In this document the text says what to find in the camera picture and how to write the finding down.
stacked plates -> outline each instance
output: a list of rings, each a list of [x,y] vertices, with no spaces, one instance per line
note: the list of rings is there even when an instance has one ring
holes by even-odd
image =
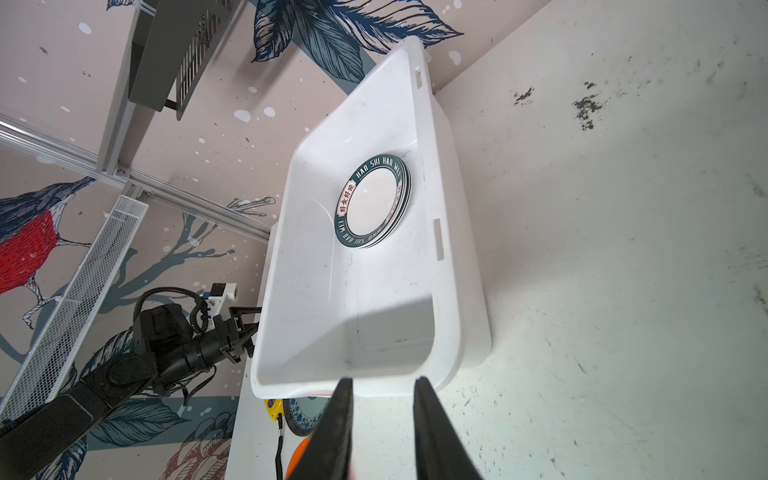
[[[336,204],[333,229],[346,247],[372,247],[400,221],[411,193],[406,164],[394,155],[376,155],[349,177]]]

robotic arm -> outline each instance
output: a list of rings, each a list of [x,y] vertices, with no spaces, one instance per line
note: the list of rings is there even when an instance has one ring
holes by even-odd
[[[260,313],[259,307],[229,306],[234,283],[215,283],[210,293],[198,296],[183,289],[152,289],[137,301],[134,311],[134,351],[116,356],[83,376],[53,401],[5,424],[0,430],[0,478],[28,480],[91,431],[130,397],[151,389],[169,396],[181,388],[185,403],[191,394],[183,380],[224,359],[232,363],[247,353],[253,356],[251,337],[258,323],[243,323],[241,316]],[[144,300],[159,291],[175,291],[196,300],[190,320],[180,306],[169,303],[141,311]],[[230,318],[220,311],[227,308]],[[202,312],[202,326],[197,313]],[[209,315],[213,325],[209,328]]]

plate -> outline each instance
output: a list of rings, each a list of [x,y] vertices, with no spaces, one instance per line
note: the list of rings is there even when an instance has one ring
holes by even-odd
[[[283,411],[286,425],[294,435],[306,437],[314,432],[317,423],[323,417],[330,399],[325,397],[303,397],[301,399],[284,399]]]
[[[410,175],[394,155],[368,159],[349,177],[336,203],[334,230],[346,247],[370,247],[387,237],[410,198]]]

plastic bin handle slot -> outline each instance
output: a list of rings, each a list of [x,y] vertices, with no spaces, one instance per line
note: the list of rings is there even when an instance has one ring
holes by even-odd
[[[440,219],[435,218],[432,221],[432,226],[435,228],[435,252],[437,253],[437,261],[445,258],[445,251],[442,248],[442,229],[440,228]]]

red bird breast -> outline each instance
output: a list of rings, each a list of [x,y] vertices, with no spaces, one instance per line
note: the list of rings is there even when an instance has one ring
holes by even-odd
[[[56,246],[58,235],[50,210],[0,244],[0,293],[27,283]]]

